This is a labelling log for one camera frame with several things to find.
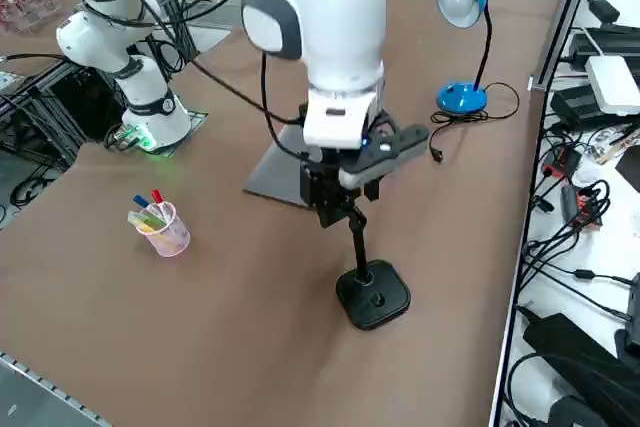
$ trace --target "brown table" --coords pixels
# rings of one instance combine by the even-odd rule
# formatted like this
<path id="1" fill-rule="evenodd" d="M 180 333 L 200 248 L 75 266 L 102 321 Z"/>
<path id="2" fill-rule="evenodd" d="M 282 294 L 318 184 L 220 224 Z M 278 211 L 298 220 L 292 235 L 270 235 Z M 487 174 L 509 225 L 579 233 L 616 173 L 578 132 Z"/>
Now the brown table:
<path id="1" fill-rule="evenodd" d="M 0 346 L 118 426 L 486 425 L 522 230 L 539 99 L 533 69 L 556 0 L 491 0 L 485 82 L 523 97 L 513 118 L 453 129 L 445 161 L 414 161 L 363 202 L 371 258 L 391 261 L 409 311 L 363 333 L 334 294 L 354 267 L 347 225 L 250 196 L 263 118 L 188 68 L 173 83 L 211 113 L 170 160 L 96 145 L 0 234 Z M 457 30 L 434 0 L 389 0 L 386 100 L 428 122 L 440 86 L 472 78 L 484 28 Z M 201 60 L 258 97 L 259 55 L 240 32 Z M 271 106 L 293 113 L 299 65 L 270 65 Z M 489 110 L 513 108 L 490 95 Z M 159 188 L 192 230 L 163 260 L 126 224 Z"/>

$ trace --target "electronic device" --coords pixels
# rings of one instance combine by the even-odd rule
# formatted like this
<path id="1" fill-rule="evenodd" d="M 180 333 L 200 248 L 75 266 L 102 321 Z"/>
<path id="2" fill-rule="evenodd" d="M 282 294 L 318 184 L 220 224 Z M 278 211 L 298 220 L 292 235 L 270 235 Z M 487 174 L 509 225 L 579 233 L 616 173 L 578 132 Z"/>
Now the electronic device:
<path id="1" fill-rule="evenodd" d="M 640 73 L 640 31 L 622 29 L 623 26 L 602 26 L 587 31 L 604 55 L 619 55 L 624 58 L 632 74 Z M 584 33 L 577 33 L 569 43 L 567 59 L 572 68 L 585 70 L 590 57 L 599 55 Z"/>
<path id="2" fill-rule="evenodd" d="M 629 306 L 627 308 L 627 314 L 633 319 L 631 322 L 627 322 L 625 329 L 627 331 L 627 352 L 640 357 L 640 292 L 638 292 L 638 286 L 640 285 L 640 274 L 637 274 L 633 278 L 634 286 L 629 292 Z"/>
<path id="3" fill-rule="evenodd" d="M 622 154 L 616 170 L 640 193 L 640 145 L 632 145 Z"/>
<path id="4" fill-rule="evenodd" d="M 566 177 L 571 179 L 580 165 L 582 154 L 569 145 L 557 145 L 552 147 L 542 162 L 541 169 L 551 171 L 551 176 L 557 179 Z"/>
<path id="5" fill-rule="evenodd" d="M 637 393 L 640 376 L 565 315 L 554 314 L 545 318 L 527 315 L 527 318 L 531 323 L 525 329 L 524 340 L 536 352 L 549 354 L 545 361 L 591 409 L 609 426 L 640 426 L 640 402 L 617 387 L 620 385 Z"/>
<path id="6" fill-rule="evenodd" d="M 640 77 L 636 76 L 634 82 L 637 85 Z M 598 101 L 590 85 L 558 90 L 554 92 L 550 105 L 567 132 L 640 122 L 640 115 L 619 116 L 604 113 L 598 107 Z"/>
<path id="7" fill-rule="evenodd" d="M 562 216 L 564 221 L 571 222 L 572 226 L 582 225 L 587 219 L 593 217 L 595 197 L 581 194 L 581 190 L 573 184 L 562 187 Z M 600 227 L 602 227 L 602 217 L 596 217 L 584 226 L 586 230 L 599 230 Z"/>
<path id="8" fill-rule="evenodd" d="M 620 17 L 620 11 L 608 0 L 587 0 L 587 4 L 589 11 L 603 24 L 613 24 Z"/>
<path id="9" fill-rule="evenodd" d="M 640 114 L 640 91 L 619 55 L 590 57 L 586 65 L 598 107 L 605 114 Z"/>

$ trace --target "pen holder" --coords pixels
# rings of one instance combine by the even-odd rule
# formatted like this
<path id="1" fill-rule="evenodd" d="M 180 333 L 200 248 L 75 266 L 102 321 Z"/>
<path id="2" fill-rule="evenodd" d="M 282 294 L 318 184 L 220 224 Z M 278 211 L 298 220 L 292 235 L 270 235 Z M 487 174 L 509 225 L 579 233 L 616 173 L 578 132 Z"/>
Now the pen holder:
<path id="1" fill-rule="evenodd" d="M 171 218 L 167 225 L 153 232 L 144 232 L 137 227 L 136 230 L 151 242 L 151 245 L 162 257 L 175 257 L 187 248 L 191 235 L 178 217 L 175 206 L 170 202 L 164 202 L 164 207 L 171 212 Z"/>

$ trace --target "red tool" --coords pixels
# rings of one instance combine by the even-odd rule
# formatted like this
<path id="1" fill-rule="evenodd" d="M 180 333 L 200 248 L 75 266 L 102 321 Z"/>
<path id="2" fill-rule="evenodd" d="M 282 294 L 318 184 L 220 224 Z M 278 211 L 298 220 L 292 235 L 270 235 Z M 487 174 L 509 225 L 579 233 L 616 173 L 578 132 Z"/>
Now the red tool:
<path id="1" fill-rule="evenodd" d="M 153 200 L 156 204 L 161 204 L 162 202 L 164 202 L 164 200 L 162 199 L 162 195 L 160 195 L 160 191 L 158 189 L 153 189 L 151 191 L 151 197 L 153 197 Z"/>

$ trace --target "desk lamp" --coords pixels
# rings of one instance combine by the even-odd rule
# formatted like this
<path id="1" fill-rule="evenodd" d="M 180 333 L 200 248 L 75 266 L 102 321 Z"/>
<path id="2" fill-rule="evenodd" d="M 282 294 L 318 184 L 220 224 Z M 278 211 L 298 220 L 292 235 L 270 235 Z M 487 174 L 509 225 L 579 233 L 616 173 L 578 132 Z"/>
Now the desk lamp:
<path id="1" fill-rule="evenodd" d="M 484 12 L 487 22 L 487 41 L 484 48 L 484 55 L 480 62 L 478 75 L 475 82 L 453 82 L 438 92 L 437 103 L 445 112 L 456 115 L 477 112 L 487 106 L 487 93 L 479 88 L 480 79 L 484 66 L 489 56 L 491 47 L 491 17 L 489 15 L 488 0 L 437 0 L 438 9 L 447 21 L 461 29 L 467 29 L 474 25 L 480 18 L 480 13 Z"/>

